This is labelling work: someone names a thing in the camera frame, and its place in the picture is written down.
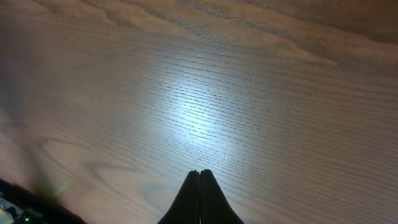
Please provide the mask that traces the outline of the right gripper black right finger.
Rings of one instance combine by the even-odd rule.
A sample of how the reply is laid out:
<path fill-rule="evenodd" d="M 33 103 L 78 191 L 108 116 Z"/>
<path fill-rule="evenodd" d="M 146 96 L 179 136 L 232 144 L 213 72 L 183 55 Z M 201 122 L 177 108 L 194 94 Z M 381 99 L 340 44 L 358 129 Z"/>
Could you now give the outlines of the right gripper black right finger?
<path fill-rule="evenodd" d="M 200 172 L 200 212 L 202 224 L 243 224 L 229 205 L 209 169 Z"/>

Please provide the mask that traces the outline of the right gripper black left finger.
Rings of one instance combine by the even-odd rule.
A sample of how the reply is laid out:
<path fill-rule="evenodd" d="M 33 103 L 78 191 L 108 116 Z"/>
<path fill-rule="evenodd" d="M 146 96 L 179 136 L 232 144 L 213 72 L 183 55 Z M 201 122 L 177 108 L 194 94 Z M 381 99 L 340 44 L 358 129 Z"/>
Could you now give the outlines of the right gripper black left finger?
<path fill-rule="evenodd" d="M 158 224 L 199 224 L 200 223 L 200 176 L 190 171 L 177 196 Z"/>

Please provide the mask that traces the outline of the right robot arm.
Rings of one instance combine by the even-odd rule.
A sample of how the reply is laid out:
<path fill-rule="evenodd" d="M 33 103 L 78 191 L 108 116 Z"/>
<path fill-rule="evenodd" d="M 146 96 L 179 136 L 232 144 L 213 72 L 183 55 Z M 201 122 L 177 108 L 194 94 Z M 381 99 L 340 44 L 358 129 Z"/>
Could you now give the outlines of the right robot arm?
<path fill-rule="evenodd" d="M 1 181 L 1 218 L 8 223 L 87 224 L 61 205 L 50 203 L 18 185 Z M 242 223 L 209 169 L 190 171 L 158 224 Z"/>

